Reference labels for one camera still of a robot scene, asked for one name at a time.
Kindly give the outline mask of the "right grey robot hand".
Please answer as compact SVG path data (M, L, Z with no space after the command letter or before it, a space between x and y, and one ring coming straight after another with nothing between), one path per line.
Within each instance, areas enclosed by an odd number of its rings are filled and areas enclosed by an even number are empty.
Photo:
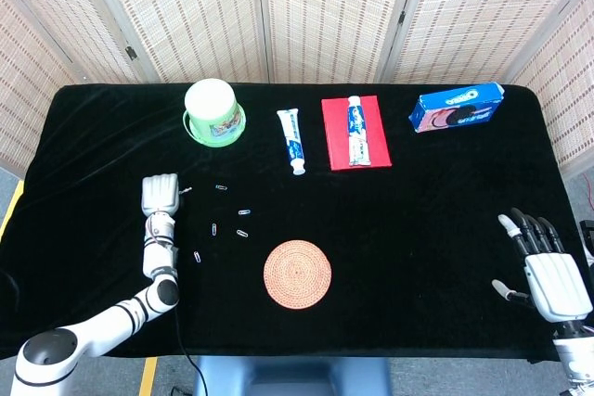
M497 217L522 261L527 293L494 279L491 285L506 301L536 309L550 323L582 322L593 304L575 259L564 248L556 228L517 208Z

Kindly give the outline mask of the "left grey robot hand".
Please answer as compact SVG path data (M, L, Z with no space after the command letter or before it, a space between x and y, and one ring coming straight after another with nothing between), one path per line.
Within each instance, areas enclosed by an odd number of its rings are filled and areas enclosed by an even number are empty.
M142 179L141 210L149 217L155 212L174 216L179 209L179 183L176 173L152 175Z

